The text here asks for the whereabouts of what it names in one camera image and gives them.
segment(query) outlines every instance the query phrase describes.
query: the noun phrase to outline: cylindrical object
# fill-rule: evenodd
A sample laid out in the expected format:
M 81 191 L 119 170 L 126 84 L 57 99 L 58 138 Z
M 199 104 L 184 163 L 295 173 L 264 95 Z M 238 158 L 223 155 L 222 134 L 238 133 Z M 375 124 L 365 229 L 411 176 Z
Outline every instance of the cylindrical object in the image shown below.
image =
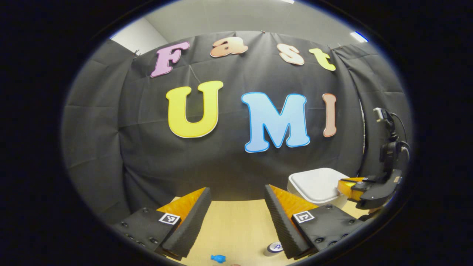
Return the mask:
M 274 242 L 274 243 L 271 243 L 263 252 L 263 254 L 265 256 L 274 256 L 276 254 L 278 254 L 279 252 L 282 251 L 282 245 L 281 245 L 281 242 Z

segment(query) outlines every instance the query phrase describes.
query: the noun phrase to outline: blue letter m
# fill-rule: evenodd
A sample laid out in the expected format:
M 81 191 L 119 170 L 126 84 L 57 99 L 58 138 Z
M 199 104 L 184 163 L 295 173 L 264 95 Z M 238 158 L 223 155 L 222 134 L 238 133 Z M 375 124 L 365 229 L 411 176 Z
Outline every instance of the blue letter m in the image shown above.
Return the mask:
M 304 105 L 307 100 L 300 94 L 289 94 L 279 114 L 269 97 L 262 92 L 250 92 L 241 96 L 250 112 L 250 142 L 245 145 L 247 152 L 260 152 L 269 148 L 264 139 L 264 128 L 276 148 L 281 147 L 289 127 L 286 145 L 299 147 L 309 144 Z

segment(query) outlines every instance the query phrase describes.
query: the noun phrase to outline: white lid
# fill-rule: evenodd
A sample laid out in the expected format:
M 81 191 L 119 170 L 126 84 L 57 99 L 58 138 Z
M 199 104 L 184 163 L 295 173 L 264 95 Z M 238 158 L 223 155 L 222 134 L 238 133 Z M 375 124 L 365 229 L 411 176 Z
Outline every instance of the white lid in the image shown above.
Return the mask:
M 321 204 L 340 195 L 337 185 L 342 178 L 348 176 L 331 168 L 319 168 L 292 174 L 289 181 L 305 200 Z

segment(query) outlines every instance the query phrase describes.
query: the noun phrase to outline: white wall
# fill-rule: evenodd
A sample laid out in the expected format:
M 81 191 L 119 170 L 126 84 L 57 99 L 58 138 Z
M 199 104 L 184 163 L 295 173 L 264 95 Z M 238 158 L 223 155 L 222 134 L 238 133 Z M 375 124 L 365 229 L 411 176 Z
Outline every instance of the white wall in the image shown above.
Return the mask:
M 111 39 L 132 52 L 139 49 L 138 55 L 168 44 L 168 41 L 145 18 L 129 24 Z

